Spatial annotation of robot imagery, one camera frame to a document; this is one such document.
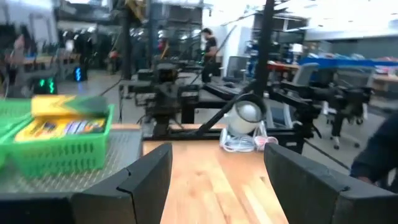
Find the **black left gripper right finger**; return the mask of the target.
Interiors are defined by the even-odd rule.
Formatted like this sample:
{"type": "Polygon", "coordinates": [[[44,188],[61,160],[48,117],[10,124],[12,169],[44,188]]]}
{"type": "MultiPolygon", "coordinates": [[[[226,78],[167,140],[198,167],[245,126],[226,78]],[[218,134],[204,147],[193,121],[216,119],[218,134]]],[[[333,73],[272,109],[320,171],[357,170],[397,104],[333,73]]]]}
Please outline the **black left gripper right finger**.
{"type": "Polygon", "coordinates": [[[398,194],[274,143],[264,163],[290,224],[398,224],[398,194]]]}

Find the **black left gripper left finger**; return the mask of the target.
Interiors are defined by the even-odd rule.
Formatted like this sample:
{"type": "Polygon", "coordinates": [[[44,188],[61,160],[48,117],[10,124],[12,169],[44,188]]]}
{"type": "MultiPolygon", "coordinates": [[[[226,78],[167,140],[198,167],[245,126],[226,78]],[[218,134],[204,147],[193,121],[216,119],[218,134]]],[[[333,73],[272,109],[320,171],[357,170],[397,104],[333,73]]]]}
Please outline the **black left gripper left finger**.
{"type": "Polygon", "coordinates": [[[167,142],[82,192],[0,194],[0,224],[160,224],[172,161],[167,142]]]}

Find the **large crayon box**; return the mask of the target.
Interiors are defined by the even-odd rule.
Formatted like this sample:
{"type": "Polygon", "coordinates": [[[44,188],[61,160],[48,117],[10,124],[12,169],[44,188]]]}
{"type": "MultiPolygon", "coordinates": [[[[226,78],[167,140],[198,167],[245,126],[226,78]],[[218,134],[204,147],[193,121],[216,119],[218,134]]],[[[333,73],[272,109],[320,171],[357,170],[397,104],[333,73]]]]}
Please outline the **large crayon box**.
{"type": "Polygon", "coordinates": [[[105,118],[35,118],[15,136],[17,142],[103,133],[105,118]]]}

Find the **grey office chair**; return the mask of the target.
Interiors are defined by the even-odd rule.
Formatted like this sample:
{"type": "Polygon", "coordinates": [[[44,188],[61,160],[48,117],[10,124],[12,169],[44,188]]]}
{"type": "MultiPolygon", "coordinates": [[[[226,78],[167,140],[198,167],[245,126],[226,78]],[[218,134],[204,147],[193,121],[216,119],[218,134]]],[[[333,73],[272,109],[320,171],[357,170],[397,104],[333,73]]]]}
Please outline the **grey office chair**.
{"type": "MultiPolygon", "coordinates": [[[[308,85],[313,72],[318,70],[319,64],[306,63],[300,65],[292,78],[292,83],[299,85],[308,85]]],[[[287,103],[281,103],[266,98],[264,100],[267,106],[266,127],[267,128],[292,128],[298,123],[298,116],[295,114],[297,108],[287,103]]]]}

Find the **person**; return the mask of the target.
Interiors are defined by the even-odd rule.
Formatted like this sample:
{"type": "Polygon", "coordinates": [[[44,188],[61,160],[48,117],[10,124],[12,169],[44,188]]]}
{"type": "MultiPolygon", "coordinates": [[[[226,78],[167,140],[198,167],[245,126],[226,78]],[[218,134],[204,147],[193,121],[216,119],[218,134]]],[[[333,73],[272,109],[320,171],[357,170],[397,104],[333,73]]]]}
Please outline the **person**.
{"type": "Polygon", "coordinates": [[[209,83],[215,70],[216,53],[218,50],[217,39],[213,35],[213,31],[209,28],[204,28],[201,33],[206,40],[201,79],[203,83],[209,83]]]}
{"type": "Polygon", "coordinates": [[[375,184],[396,169],[387,189],[398,194],[398,111],[392,113],[369,138],[367,146],[354,159],[350,176],[375,184]]]}

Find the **grey metal box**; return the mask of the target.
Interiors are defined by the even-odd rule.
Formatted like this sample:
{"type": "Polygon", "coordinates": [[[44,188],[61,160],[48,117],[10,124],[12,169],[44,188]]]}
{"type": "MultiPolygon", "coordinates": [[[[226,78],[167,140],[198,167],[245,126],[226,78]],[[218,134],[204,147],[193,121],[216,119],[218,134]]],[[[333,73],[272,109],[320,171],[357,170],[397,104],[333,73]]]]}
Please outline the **grey metal box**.
{"type": "Polygon", "coordinates": [[[0,170],[0,194],[81,192],[135,162],[141,156],[141,139],[140,130],[112,130],[101,170],[27,178],[13,164],[7,164],[0,170]]]}

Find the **computer with blue lights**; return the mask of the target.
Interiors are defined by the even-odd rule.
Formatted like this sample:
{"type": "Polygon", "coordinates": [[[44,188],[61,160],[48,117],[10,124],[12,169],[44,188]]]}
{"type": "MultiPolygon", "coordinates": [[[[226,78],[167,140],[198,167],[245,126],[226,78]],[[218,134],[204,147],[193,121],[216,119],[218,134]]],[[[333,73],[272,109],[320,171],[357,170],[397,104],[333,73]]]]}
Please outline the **computer with blue lights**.
{"type": "Polygon", "coordinates": [[[77,66],[73,69],[73,80],[76,82],[84,82],[87,81],[88,75],[87,75],[87,69],[80,65],[77,66]]]}

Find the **computer with green lights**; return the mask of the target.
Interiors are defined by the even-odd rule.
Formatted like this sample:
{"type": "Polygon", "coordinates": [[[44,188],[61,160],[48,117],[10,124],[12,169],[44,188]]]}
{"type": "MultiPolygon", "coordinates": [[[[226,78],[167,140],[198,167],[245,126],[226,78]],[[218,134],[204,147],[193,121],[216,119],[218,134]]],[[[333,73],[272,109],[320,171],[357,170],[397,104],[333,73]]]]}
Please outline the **computer with green lights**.
{"type": "Polygon", "coordinates": [[[57,95],[58,86],[54,77],[34,77],[32,90],[35,95],[57,95]]]}

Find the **black aluminium rig frame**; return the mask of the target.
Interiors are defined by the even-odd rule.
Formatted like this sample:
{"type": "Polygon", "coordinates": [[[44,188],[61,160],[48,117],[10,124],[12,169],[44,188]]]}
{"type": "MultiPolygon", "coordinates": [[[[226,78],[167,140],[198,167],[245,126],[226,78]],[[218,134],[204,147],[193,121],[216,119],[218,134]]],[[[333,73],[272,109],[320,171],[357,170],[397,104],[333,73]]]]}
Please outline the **black aluminium rig frame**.
{"type": "Polygon", "coordinates": [[[263,9],[263,19],[260,34],[259,43],[259,62],[255,67],[254,79],[247,85],[243,86],[238,92],[227,101],[210,102],[203,101],[201,98],[195,106],[184,107],[182,112],[194,112],[196,108],[218,108],[217,114],[210,118],[206,123],[202,124],[199,128],[189,129],[197,132],[197,136],[193,139],[188,140],[156,140],[156,141],[207,141],[207,140],[218,140],[221,146],[227,148],[230,151],[240,143],[246,143],[251,149],[256,147],[255,138],[269,136],[277,138],[281,145],[286,146],[290,142],[300,142],[305,138],[313,136],[312,126],[313,117],[312,110],[314,109],[311,101],[305,101],[302,99],[294,98],[287,94],[289,90],[303,90],[309,91],[308,86],[298,86],[291,82],[280,82],[270,83],[269,70],[268,70],[268,59],[271,49],[271,33],[272,33],[272,17],[274,15],[274,3],[275,0],[267,0],[263,9]],[[266,129],[265,122],[266,118],[261,121],[258,127],[251,133],[234,136],[227,132],[227,120],[225,114],[233,107],[233,104],[241,96],[246,93],[253,93],[263,100],[266,98],[275,100],[281,103],[287,103],[288,105],[297,108],[298,113],[298,124],[293,125],[292,128],[270,128],[266,129]]]}

